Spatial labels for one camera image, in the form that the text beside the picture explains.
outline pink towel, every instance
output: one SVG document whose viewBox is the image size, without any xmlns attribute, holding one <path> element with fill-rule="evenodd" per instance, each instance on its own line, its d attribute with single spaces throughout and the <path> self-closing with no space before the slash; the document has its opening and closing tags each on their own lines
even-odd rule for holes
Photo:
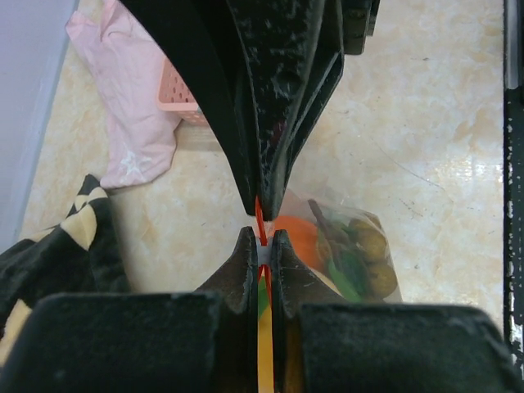
<svg viewBox="0 0 524 393">
<path fill-rule="evenodd" d="M 152 181 L 171 166 L 180 122 L 175 113 L 156 107 L 164 54 L 116 0 L 104 0 L 100 25 L 75 12 L 66 30 L 107 111 L 110 154 L 101 185 Z"/>
</svg>

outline plastic container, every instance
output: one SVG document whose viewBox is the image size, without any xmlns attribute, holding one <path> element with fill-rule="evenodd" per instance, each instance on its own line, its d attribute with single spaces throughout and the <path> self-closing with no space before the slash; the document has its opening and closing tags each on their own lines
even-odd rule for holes
<svg viewBox="0 0 524 393">
<path fill-rule="evenodd" d="M 164 69 L 158 87 L 157 105 L 163 111 L 176 112 L 188 123 L 209 126 L 195 97 L 168 58 L 164 60 Z"/>
</svg>

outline black cloth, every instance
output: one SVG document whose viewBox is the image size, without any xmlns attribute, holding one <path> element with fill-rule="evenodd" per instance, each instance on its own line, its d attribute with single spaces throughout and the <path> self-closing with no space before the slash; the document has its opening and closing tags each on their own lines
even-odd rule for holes
<svg viewBox="0 0 524 393">
<path fill-rule="evenodd" d="M 32 309 L 62 292 L 129 291 L 109 198 L 88 175 L 64 221 L 0 255 L 0 339 L 19 299 Z"/>
</svg>

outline orange vegetable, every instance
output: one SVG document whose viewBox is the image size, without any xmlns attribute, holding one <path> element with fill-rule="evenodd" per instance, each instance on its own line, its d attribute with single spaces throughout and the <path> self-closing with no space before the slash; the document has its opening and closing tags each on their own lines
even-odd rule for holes
<svg viewBox="0 0 524 393">
<path fill-rule="evenodd" d="M 308 267 L 324 272 L 324 261 L 318 257 L 317 240 L 318 229 L 316 225 L 305 219 L 281 215 L 274 221 L 275 231 L 287 230 L 289 240 L 296 256 Z"/>
</svg>

